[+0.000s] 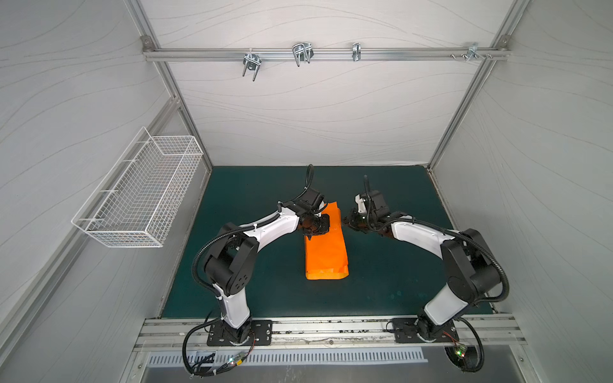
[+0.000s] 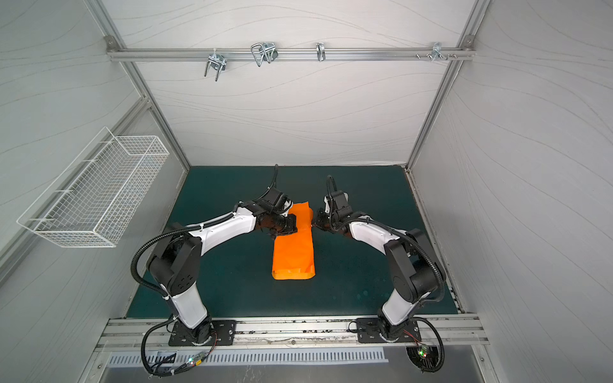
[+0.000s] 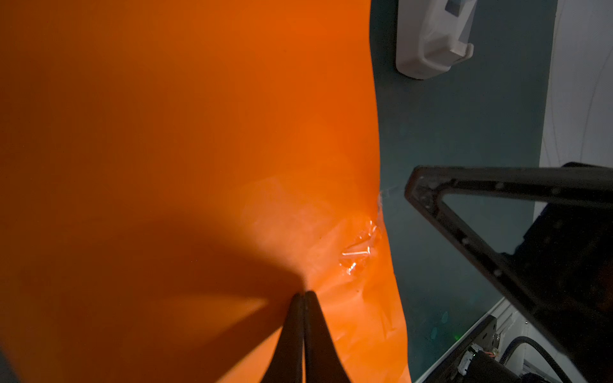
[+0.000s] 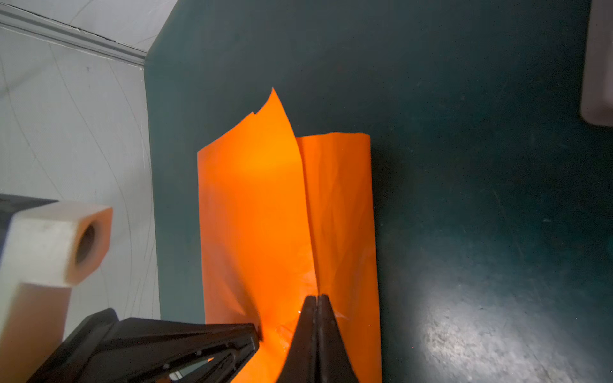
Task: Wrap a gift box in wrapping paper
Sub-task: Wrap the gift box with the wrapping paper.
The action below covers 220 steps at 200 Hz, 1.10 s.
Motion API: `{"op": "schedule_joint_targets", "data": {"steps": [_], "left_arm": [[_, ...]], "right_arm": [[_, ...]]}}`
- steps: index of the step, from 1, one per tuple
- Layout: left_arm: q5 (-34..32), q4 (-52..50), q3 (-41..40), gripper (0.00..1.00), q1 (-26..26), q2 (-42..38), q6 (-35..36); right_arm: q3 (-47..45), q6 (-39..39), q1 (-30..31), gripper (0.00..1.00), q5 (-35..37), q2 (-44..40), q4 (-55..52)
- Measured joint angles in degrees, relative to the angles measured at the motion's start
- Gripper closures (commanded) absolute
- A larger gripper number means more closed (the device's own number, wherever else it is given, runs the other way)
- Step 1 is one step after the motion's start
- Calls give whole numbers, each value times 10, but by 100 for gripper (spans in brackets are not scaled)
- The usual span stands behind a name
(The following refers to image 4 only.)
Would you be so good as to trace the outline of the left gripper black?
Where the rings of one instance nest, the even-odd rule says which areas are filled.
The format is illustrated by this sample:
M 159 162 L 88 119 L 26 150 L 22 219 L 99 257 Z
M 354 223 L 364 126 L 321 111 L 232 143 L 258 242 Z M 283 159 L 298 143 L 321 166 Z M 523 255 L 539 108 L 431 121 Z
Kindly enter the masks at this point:
M 180 382 L 230 382 L 260 347 L 251 323 L 118 321 L 113 308 L 87 316 L 27 382 L 43 382 L 103 326 L 77 382 L 157 382 L 192 366 L 196 368 L 183 375 Z

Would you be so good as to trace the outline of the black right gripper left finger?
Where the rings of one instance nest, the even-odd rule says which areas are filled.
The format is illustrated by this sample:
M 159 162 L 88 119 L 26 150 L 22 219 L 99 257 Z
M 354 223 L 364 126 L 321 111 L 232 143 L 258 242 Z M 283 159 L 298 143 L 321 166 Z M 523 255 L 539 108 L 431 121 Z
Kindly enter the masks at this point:
M 317 298 L 307 296 L 303 302 L 291 347 L 278 383 L 313 383 L 317 365 L 317 336 L 315 332 Z

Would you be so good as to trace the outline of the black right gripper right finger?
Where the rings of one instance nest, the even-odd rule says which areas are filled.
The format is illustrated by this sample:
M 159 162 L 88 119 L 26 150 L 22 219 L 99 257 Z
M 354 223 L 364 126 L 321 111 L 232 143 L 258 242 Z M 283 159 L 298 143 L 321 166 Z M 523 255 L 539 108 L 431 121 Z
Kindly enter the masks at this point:
M 358 382 L 327 295 L 317 305 L 317 382 Z

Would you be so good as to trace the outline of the orange wrapping paper sheet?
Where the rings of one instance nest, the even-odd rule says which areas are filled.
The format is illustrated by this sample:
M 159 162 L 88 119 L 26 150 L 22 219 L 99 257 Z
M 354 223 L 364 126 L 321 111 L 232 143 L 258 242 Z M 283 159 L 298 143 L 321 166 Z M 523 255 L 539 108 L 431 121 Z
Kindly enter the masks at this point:
M 297 137 L 276 93 L 197 154 L 205 318 L 253 323 L 239 382 L 281 373 L 309 295 L 330 299 L 352 368 L 382 380 L 370 137 Z

